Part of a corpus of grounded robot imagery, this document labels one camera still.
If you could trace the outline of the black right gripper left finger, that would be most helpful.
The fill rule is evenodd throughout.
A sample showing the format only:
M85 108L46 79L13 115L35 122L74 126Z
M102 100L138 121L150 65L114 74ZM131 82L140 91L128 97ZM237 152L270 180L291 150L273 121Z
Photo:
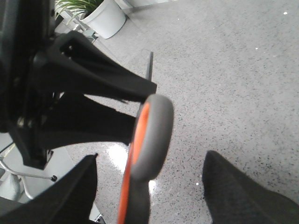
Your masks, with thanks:
M91 224L97 190L97 155L85 156L35 199L2 215L2 224Z

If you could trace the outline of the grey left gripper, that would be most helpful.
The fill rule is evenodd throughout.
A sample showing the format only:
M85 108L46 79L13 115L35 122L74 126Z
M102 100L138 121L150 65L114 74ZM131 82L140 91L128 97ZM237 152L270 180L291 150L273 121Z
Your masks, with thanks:
M0 3L0 131L17 145L23 164L45 169L69 115L67 95L39 93L31 85L34 57L55 39L55 2Z

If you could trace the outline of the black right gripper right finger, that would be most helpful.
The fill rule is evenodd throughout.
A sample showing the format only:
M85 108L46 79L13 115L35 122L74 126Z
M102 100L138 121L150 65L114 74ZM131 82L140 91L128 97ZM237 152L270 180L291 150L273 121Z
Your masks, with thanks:
M204 199L213 224L297 224L299 206L270 191L216 151L203 165Z

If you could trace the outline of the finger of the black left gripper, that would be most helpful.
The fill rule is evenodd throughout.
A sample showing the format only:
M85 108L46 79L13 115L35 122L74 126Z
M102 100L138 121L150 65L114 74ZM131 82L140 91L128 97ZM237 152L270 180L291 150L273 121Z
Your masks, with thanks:
M37 132L43 149L100 141L127 145L135 126L135 117L81 94L64 94L44 115Z
M71 31L39 50L33 60L34 87L144 102L157 85L122 67L81 33Z

